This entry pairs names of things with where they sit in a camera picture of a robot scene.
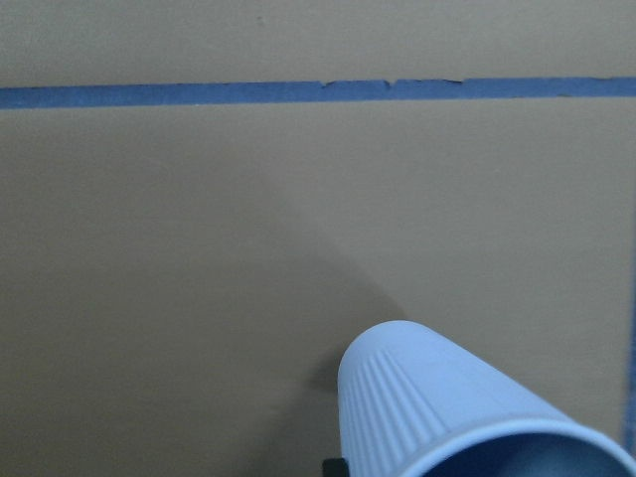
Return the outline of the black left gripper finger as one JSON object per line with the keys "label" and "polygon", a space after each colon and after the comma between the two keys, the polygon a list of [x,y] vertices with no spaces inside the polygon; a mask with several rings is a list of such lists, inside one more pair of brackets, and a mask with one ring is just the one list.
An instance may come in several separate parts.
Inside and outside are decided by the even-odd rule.
{"label": "black left gripper finger", "polygon": [[347,461],[342,458],[327,458],[322,461],[323,477],[347,477]]}

